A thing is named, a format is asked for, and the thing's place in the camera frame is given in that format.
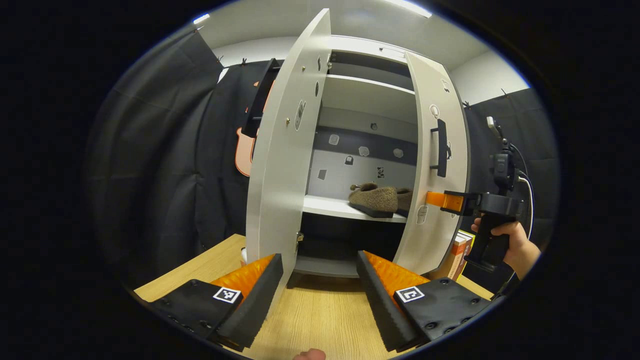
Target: ceiling light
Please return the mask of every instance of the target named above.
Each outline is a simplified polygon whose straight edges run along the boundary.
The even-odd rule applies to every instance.
[[[417,6],[416,4],[410,3],[408,1],[405,0],[385,0],[388,3],[392,3],[392,4],[396,4],[398,6],[402,6],[403,8],[415,12],[418,15],[422,15],[426,18],[430,18],[431,17],[431,13],[428,12],[427,10]]]
[[[208,13],[206,13],[206,14],[202,15],[201,17],[199,17],[199,18],[195,19],[195,20],[193,21],[193,24],[198,24],[199,22],[202,22],[202,21],[204,21],[204,20],[207,20],[208,18],[209,18],[209,14],[208,14]]]

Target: white ceiling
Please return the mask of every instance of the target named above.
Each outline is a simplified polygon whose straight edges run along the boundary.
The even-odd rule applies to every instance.
[[[210,11],[200,34],[211,49],[260,38],[296,37],[323,8],[330,9],[334,35],[404,47],[450,71],[490,50],[437,15],[427,19],[383,0],[238,0]]]

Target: wooden table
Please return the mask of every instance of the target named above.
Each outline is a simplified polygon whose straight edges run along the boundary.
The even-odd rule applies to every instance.
[[[211,282],[240,267],[244,244],[244,236],[233,235],[135,292],[151,302],[187,280]],[[485,299],[493,296],[463,276],[458,283]],[[327,359],[375,360],[398,355],[385,350],[359,279],[306,275],[295,288],[285,289],[275,306],[242,355],[284,360],[309,348],[323,350]]]

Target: human hand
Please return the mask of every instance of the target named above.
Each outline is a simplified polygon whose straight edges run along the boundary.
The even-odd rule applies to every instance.
[[[474,224],[471,225],[471,230],[478,232],[481,218],[474,220]],[[540,250],[536,244],[527,239],[527,234],[524,232],[524,228],[520,222],[508,222],[500,226],[494,227],[491,230],[494,236],[508,234],[509,235],[509,249],[504,255],[504,262],[509,265],[520,280],[531,270],[533,264],[540,257]]]
[[[322,350],[310,348],[293,357],[293,360],[325,360],[326,354]]]

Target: cabinet door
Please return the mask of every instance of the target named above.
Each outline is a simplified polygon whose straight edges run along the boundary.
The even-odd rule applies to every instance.
[[[247,260],[282,254],[284,274],[273,304],[296,261],[296,233],[331,53],[330,36],[329,9],[324,9],[298,37],[282,64],[253,151],[246,212]]]
[[[405,56],[418,109],[418,161],[412,208],[394,262],[424,274],[440,266],[460,220],[436,206],[426,205],[426,194],[427,191],[466,190],[468,136],[460,99],[444,67],[409,52]],[[438,176],[438,170],[431,168],[438,164],[439,132],[431,131],[438,128],[438,119],[446,126],[447,143],[451,148],[445,177]]]

